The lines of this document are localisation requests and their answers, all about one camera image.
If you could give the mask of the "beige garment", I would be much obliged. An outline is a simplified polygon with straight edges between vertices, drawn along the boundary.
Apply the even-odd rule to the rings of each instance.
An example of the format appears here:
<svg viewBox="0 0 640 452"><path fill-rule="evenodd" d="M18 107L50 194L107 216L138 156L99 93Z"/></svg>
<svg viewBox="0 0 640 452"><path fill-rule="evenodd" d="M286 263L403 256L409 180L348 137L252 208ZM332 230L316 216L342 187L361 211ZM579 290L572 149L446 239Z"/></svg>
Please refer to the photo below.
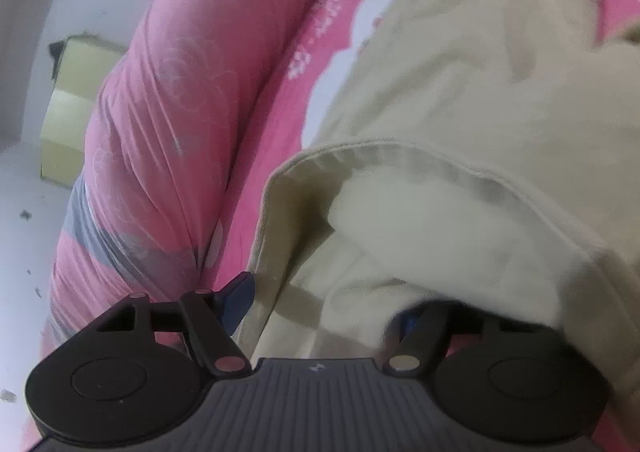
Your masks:
<svg viewBox="0 0 640 452"><path fill-rule="evenodd" d="M597 0L393 0L271 175L236 331L259 357L382 354L457 300L557 329L639 416L639 43Z"/></svg>

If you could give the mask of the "pink floral bed sheet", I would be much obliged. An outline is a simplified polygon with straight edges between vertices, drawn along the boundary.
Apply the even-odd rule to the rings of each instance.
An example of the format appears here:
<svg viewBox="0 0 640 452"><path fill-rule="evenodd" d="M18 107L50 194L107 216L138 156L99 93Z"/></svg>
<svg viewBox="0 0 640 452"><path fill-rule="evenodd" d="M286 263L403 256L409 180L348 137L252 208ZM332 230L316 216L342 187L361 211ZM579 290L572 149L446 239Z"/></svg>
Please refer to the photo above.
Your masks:
<svg viewBox="0 0 640 452"><path fill-rule="evenodd" d="M390 0L314 0L260 91L242 139L200 284L218 287L250 254L269 173L303 149ZM611 34L638 14L638 0L597 0L596 22Z"/></svg>

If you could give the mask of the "pink grey rolled duvet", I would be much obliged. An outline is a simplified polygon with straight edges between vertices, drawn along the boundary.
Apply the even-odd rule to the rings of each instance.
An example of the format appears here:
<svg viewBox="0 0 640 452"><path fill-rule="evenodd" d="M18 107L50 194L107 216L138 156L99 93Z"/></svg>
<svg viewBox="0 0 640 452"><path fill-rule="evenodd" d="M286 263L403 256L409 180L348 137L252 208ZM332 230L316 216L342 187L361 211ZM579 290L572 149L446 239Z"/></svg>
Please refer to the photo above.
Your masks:
<svg viewBox="0 0 640 452"><path fill-rule="evenodd" d="M198 287L236 146L314 0L152 0L105 78L50 281L53 350L119 299Z"/></svg>

